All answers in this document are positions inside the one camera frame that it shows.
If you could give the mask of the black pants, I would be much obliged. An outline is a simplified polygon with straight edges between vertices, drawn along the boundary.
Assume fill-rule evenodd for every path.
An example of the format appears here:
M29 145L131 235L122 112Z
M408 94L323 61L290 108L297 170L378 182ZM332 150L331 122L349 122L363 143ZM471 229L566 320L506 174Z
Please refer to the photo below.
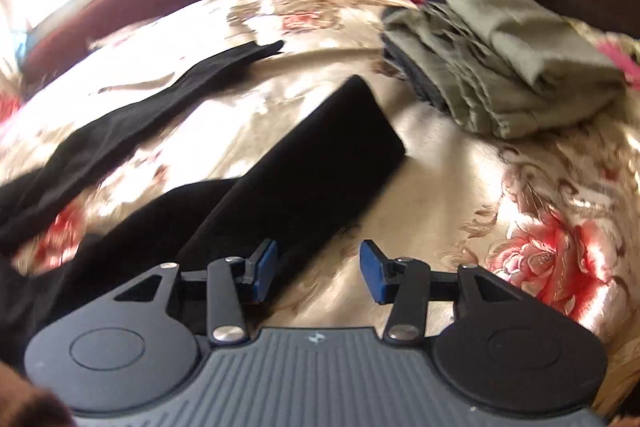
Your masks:
M244 176L186 184L144 205L72 260L28 277L11 263L82 191L202 98L237 83L279 43L207 57L172 86L73 132L40 168L1 187L1 358L20 369L35 333L166 261L202 269L265 239L282 261L311 253L378 195L405 147L367 83L348 78Z

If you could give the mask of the floral satin bedspread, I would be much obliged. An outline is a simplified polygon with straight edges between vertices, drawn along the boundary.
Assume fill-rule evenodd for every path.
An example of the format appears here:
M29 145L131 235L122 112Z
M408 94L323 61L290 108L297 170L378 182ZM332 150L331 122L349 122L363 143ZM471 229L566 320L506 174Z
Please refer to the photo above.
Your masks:
M350 77L362 78L405 155L359 216L311 253L260 321L380 323L356 279L373 237L444 269L476 261L595 333L608 370L594 406L620 413L639 380L639 95L572 127L503 140L460 128L416 96L384 54L384 13L422 0L201 0L123 29L35 94L1 126L1 187L42 167L73 132L172 86L188 69L254 42L280 51L202 98L76 196L17 248L40 275L144 205L186 184L244 176ZM615 65L636 39L558 14Z

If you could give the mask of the folded olive green cloth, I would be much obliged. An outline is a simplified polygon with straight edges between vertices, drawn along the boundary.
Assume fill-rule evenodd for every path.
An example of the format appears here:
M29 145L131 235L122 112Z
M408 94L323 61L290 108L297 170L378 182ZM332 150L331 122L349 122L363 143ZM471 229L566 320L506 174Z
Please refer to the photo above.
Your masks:
M572 127L623 98L614 63L534 0L389 9L384 54L416 96L463 130L521 139Z

